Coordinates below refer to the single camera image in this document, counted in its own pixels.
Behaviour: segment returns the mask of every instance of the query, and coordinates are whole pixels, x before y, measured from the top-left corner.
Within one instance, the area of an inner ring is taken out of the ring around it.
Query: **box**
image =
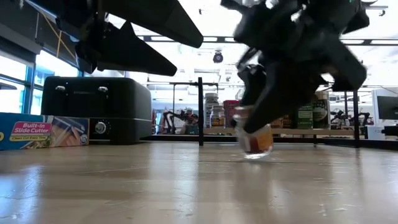
[[[278,118],[275,121],[271,122],[272,128],[284,128],[284,119]]]
[[[297,111],[297,129],[312,129],[312,105],[302,106]]]
[[[237,113],[235,107],[239,106],[239,100],[226,100],[224,104],[224,114],[225,114],[225,127],[232,127],[233,116]]]
[[[282,125],[283,128],[287,129],[294,129],[295,128],[295,115],[294,113],[292,114],[287,114],[282,117]]]
[[[85,146],[90,120],[0,113],[0,150]]]

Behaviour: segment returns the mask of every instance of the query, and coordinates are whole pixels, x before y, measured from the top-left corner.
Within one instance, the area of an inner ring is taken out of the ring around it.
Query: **product package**
[[[297,129],[312,129],[312,105],[302,106],[297,111]]]
[[[313,128],[328,129],[330,128],[329,92],[318,91],[315,94],[318,100],[312,103]]]
[[[0,150],[85,146],[90,120],[0,113]]]

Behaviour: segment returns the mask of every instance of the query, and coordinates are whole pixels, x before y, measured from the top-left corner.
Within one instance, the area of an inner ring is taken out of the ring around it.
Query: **table surface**
[[[0,223],[397,223],[398,153],[156,142],[0,152]]]

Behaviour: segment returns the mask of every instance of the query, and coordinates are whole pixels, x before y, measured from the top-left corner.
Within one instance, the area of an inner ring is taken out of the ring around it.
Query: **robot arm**
[[[131,22],[191,47],[203,36],[178,0],[25,0],[56,19],[57,27],[77,41],[80,70],[127,70],[172,76],[177,68],[139,39]],[[109,13],[126,20],[118,29]]]
[[[334,91],[357,90],[365,81],[366,69],[339,40],[369,25],[360,0],[279,0],[272,8],[265,0],[252,7],[222,0],[221,5],[242,14],[234,39],[250,48],[238,64],[246,86],[241,106],[253,106],[243,128],[247,133],[309,103],[326,83],[324,72],[335,79]],[[256,52],[260,67],[247,68]]]

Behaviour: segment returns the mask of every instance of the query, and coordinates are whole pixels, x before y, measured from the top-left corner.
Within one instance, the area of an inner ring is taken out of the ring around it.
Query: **monitor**
[[[379,119],[398,120],[398,97],[378,96]]]

